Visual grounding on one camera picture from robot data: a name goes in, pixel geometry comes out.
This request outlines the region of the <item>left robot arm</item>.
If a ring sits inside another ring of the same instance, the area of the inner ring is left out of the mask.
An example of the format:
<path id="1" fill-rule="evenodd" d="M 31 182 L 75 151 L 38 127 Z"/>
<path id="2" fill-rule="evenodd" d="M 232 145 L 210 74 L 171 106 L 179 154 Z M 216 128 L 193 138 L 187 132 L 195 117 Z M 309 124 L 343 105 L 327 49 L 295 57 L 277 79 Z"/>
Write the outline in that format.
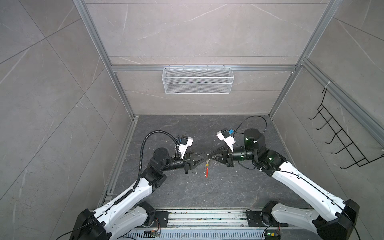
<path id="1" fill-rule="evenodd" d="M 151 226 L 155 209 L 144 202 L 166 180 L 165 171 L 182 168 L 187 173 L 205 162 L 203 156 L 187 152 L 171 157 L 165 148 L 154 151 L 139 181 L 94 211 L 85 209 L 76 220 L 71 240 L 117 240 L 139 226 Z"/>

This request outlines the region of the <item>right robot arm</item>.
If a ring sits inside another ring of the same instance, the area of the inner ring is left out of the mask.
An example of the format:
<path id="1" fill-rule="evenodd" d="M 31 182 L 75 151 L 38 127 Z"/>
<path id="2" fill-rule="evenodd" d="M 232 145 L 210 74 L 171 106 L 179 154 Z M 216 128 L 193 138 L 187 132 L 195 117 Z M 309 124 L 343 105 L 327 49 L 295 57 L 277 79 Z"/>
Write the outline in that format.
<path id="1" fill-rule="evenodd" d="M 323 240 L 347 240 L 355 229 L 360 206 L 353 200 L 343 200 L 326 191 L 297 170 L 284 156 L 267 149 L 265 136 L 257 129 L 243 133 L 244 145 L 236 146 L 235 132 L 217 132 L 225 145 L 208 154 L 208 159 L 233 167 L 234 162 L 250 160 L 254 169 L 287 186 L 309 205 L 309 209 L 268 202 L 260 219 L 267 227 L 293 225 L 317 234 Z"/>

